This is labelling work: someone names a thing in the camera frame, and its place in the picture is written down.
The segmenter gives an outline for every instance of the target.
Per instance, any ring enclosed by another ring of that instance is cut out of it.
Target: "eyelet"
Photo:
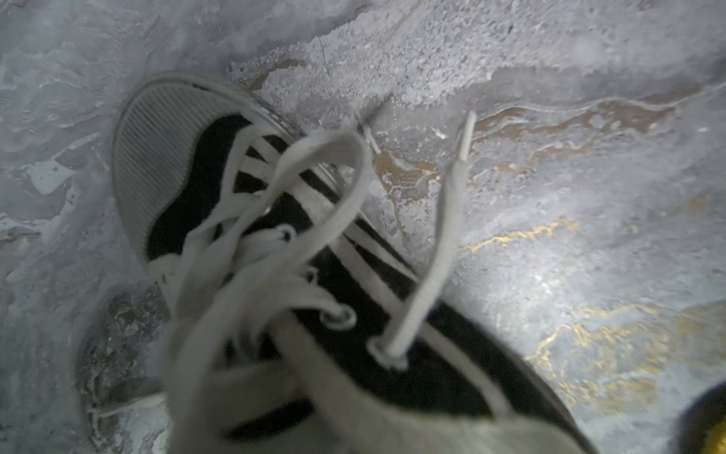
[[[317,285],[317,268],[310,267],[305,270],[305,279],[308,284]]]
[[[285,242],[287,243],[294,240],[298,236],[297,231],[295,231],[295,228],[290,224],[277,225],[275,226],[275,230],[285,235]]]
[[[399,372],[408,370],[408,358],[403,355],[398,358],[388,356],[381,348],[380,337],[372,337],[366,343],[368,353],[378,363],[378,365],[386,370],[395,369]]]
[[[341,304],[343,310],[342,317],[335,317],[328,312],[320,312],[320,322],[324,327],[333,331],[345,331],[353,328],[358,321],[356,312],[347,304]]]

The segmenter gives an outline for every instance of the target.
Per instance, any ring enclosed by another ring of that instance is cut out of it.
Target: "sneaker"
[[[418,277],[359,215],[373,172],[353,131],[305,137],[250,93],[188,73],[133,91],[113,191],[171,314],[171,452],[595,452],[531,368],[436,298],[474,121]]]

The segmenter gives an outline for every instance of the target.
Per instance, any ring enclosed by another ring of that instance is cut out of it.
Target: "paint chip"
[[[433,128],[433,127],[432,127],[431,129],[433,129],[433,133],[434,133],[434,134],[436,134],[436,136],[437,136],[437,137],[438,137],[439,139],[442,139],[442,140],[443,140],[443,139],[446,139],[446,138],[448,137],[448,136],[447,136],[446,134],[444,134],[443,132],[439,131],[439,130],[438,130],[438,129],[436,129],[436,128]]]
[[[39,161],[25,167],[25,172],[30,176],[30,181],[42,195],[48,195],[55,191],[76,171],[61,166],[54,159]]]

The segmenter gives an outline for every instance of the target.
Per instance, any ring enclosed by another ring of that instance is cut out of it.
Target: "rust stain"
[[[297,58],[285,58],[283,60],[280,60],[278,63],[276,63],[272,67],[271,70],[265,71],[264,73],[255,77],[255,79],[250,83],[250,86],[248,88],[252,92],[259,90],[265,84],[267,77],[270,75],[270,73],[272,71],[279,70],[279,69],[294,68],[297,66],[303,66],[303,67],[307,66],[307,62],[305,60],[299,60]]]
[[[709,212],[709,196],[699,194],[688,201],[688,211],[693,214],[706,214]]]
[[[387,148],[381,148],[380,151],[380,155],[374,155],[373,164],[375,173],[389,194],[393,189],[414,188],[422,180],[428,182],[439,175],[434,163],[411,162]],[[425,197],[426,195],[412,196],[412,200],[420,200]]]
[[[587,306],[574,317],[602,317],[614,323],[625,311],[638,311],[617,328],[588,329],[562,324],[526,358],[569,406],[584,402],[603,413],[647,409],[658,401],[658,375],[672,363],[710,369],[726,364],[726,300],[713,301],[664,317],[651,304],[623,304],[612,310]]]
[[[494,115],[478,120],[474,124],[474,132],[489,132],[506,118],[522,118],[527,112],[528,110],[524,108],[504,109],[499,113],[495,113]]]
[[[640,100],[649,104],[666,104],[693,96],[694,94],[700,93],[702,89],[703,87],[698,84],[684,84],[668,92],[649,94],[646,97],[640,98]]]
[[[495,165],[502,172],[522,175],[543,158],[553,158],[560,154],[571,158],[575,155],[585,154],[590,151],[592,144],[596,140],[602,139],[614,131],[631,129],[645,135],[653,125],[661,123],[674,112],[674,107],[650,109],[633,102],[610,100],[599,102],[587,108],[584,112],[560,123],[535,126],[532,118],[542,115],[542,112],[526,108],[507,108],[477,121],[475,131],[483,133],[483,136],[475,139],[474,142],[485,142],[490,139],[501,138],[517,142],[525,134],[554,136],[562,134],[575,126],[592,132],[590,138],[580,147],[549,146],[534,152],[527,160],[526,165],[514,166],[511,163],[498,163]]]
[[[726,362],[726,300],[682,310],[676,319],[678,351],[695,369]]]
[[[592,307],[588,307],[586,305],[582,305],[575,309],[572,312],[572,315],[577,315],[580,317],[613,317],[614,315],[621,314],[622,312],[626,312],[627,310],[637,310],[638,312],[643,312],[644,314],[658,316],[663,312],[663,309],[657,306],[653,306],[651,304],[618,304],[615,309],[612,310],[604,310],[604,309],[593,309]]]
[[[407,164],[411,169],[403,169],[398,162]],[[399,216],[399,203],[401,201],[414,202],[427,197],[415,188],[424,179],[430,181],[439,176],[436,171],[436,164],[426,161],[410,162],[395,154],[394,151],[381,147],[380,154],[373,155],[373,167],[383,189],[386,191],[388,201],[393,205],[393,215],[396,218],[396,226],[403,233],[401,218]],[[396,197],[393,190],[400,191],[400,197]]]
[[[534,229],[526,231],[526,232],[523,232],[521,230],[516,230],[514,232],[509,232],[504,235],[494,236],[494,237],[488,238],[484,241],[481,241],[480,243],[465,246],[464,249],[469,252],[476,252],[479,249],[481,249],[485,246],[489,246],[494,243],[501,243],[501,244],[507,245],[508,243],[511,243],[512,241],[514,241],[517,238],[525,238],[527,240],[536,240],[538,237],[545,236],[545,235],[548,237],[551,237],[552,235],[554,235],[556,230],[559,230],[564,227],[566,227],[567,230],[569,230],[570,232],[574,232],[575,230],[577,230],[579,228],[579,226],[580,226],[579,221],[574,221],[571,219],[567,219],[565,217],[561,217],[557,221],[555,221],[549,225],[545,225],[545,224],[537,225]]]

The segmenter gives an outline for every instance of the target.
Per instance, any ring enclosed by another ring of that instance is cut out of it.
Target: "concrete floor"
[[[416,266],[479,114],[450,302],[604,453],[662,453],[726,378],[726,2],[0,0],[0,452],[163,452],[166,314],[110,194],[144,75],[192,68],[303,128],[372,110],[368,217]]]

